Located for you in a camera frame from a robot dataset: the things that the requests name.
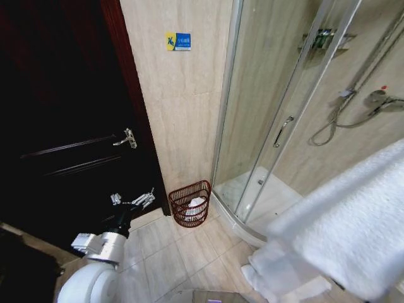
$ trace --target shower enclosure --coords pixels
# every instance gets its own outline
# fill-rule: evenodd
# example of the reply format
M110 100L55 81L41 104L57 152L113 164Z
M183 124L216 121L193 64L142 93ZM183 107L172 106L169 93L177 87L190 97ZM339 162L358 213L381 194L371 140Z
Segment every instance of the shower enclosure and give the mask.
M251 235L264 240L276 216L404 138L403 11L234 0L213 194Z

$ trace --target wicker wastebasket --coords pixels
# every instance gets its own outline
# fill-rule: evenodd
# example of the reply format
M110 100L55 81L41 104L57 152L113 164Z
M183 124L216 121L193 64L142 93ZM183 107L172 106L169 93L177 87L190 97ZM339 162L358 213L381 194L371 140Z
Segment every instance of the wicker wastebasket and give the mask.
M201 225L208 216L210 193L211 186L206 180L172 191L169 200L174 220L183 227ZM198 197L204 201L198 206L190 207L191 200Z

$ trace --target blue sign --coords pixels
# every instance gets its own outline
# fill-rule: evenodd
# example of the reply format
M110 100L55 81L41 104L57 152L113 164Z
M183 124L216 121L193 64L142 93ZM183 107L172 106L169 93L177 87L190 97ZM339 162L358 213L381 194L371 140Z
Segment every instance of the blue sign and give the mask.
M165 33L166 46L168 51L190 51L191 34L190 33Z

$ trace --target floor tile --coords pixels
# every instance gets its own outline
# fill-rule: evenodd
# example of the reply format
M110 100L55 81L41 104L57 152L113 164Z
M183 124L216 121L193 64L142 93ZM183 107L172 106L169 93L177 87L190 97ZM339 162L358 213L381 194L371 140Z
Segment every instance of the floor tile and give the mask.
M397 290L404 294L404 277L401 277L401 281L397 283Z
M144 258L175 241L169 221L165 217L141 227L138 231L141 241L141 252Z
M165 218L170 225L170 228L172 230L172 234L173 234L175 240L178 240L181 237L184 237L185 235L190 234L191 232L196 230L196 228L189 229L187 227L182 227L174 220L173 216L169 216L169 217L165 217Z
M215 248L219 255L241 241L221 220L222 219L218 217L210 222L206 222L202 227L211 241L213 248Z
M193 302L205 303L208 300L215 300L221 303L246 303L246 300L237 292L212 292L208 290L197 290L194 292Z
M301 301L302 303L335 303L335 301L327 294L317 295L313 298L308 298Z
M255 303L268 303L268 300L266 300L255 290L250 291L248 294L243 294L243 296L247 299L252 299L252 301Z
M253 289L241 272L241 266L248 264L248 256L252 254L253 251L248 244L241 241L220 256L220 259L222 260L227 272L232 277L235 286L239 292L242 293L248 293Z
M208 216L206 218L206 221L216 219L217 217L219 217L219 212L217 211L217 206L215 205L215 203L212 203L210 200L209 208L208 208Z
M354 295L350 294L349 292L346 292L342 290L340 287L338 287L335 283L333 283L333 286L331 290L328 292L328 295L337 303L362 303L363 301L356 298Z
M182 282L180 285L178 285L175 289L170 290L167 292L163 297L159 298L156 303L168 303L173 295L177 294L181 290L192 290L193 286L190 281L190 279L187 279L185 282Z
M117 299L119 303L152 303L143 261L119 274Z
M176 243L145 259L145 266L153 302L187 280Z
M118 271L125 270L137 262L143 260L141 253L141 241L139 237L139 232L134 230L129 233L129 237L124 245L124 259L119 265Z
M188 303L194 302L194 291L192 289L180 290L171 297L170 303Z
M254 252L254 251L256 251L257 249L259 249L259 247L256 247L256 246L254 246L254 245L251 245L250 243L248 244L248 246L251 248L251 250Z
M203 229L182 237L177 241L177 246L189 276L218 257Z
M199 270L191 278L193 288L206 290L221 290L224 292L236 292L232 278L227 273L220 259Z
M139 229L140 227L152 223L153 221L163 216L164 216L163 210L161 208L157 208L156 210L146 213L139 218L133 219L131 221L131 228L129 229L129 231L131 232L132 230Z
M385 299L386 302L404 302L404 292L400 287L392 288Z

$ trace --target shower hose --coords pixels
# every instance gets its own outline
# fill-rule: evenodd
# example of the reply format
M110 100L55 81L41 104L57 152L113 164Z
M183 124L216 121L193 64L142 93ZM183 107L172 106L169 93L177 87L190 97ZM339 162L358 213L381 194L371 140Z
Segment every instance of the shower hose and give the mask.
M348 105L351 103L351 101L355 98L356 94L360 92L362 87L367 83L367 81L370 79L372 74L377 70L379 65L382 63L383 59L387 56L387 54L391 51L391 49L394 47L394 45L397 43L397 41L400 39L400 37L404 33L404 28L401 29L399 34L394 38L392 43L389 45L389 47L385 50L385 52L380 56L378 59L377 63L375 63L372 66L372 63L376 60L377 56L381 52L382 48L387 44L388 40L391 38L393 35L394 31L397 29L397 27L400 25L400 23L404 20L404 9L401 11L400 14L398 14L397 18L392 22L392 24L389 26L389 28L386 30L385 34L382 36L380 41L377 43L369 57L366 59L366 62L364 65L361 67L359 72L356 74L352 84L350 85L350 88L347 89L348 95L345 97L344 101L338 105L330 115L330 121L325 124L322 128L320 128L311 138L310 142L311 144L315 146L321 146L325 145L328 142L330 142L336 132L337 128L356 128L357 126L362 125L363 123L366 123L367 121L371 120L372 118L376 117L380 112L383 111L383 106L376 107L374 110L372 110L370 113L368 113L367 117L364 118L363 120L360 120L358 122L352 123L352 124L340 124L338 122L341 113L343 112L344 109L348 107ZM358 84L360 79L363 77L363 75L366 73L366 71L369 71L365 79L361 84ZM318 142L316 141L316 137L322 133L325 129L330 128L330 134L328 138L325 141Z

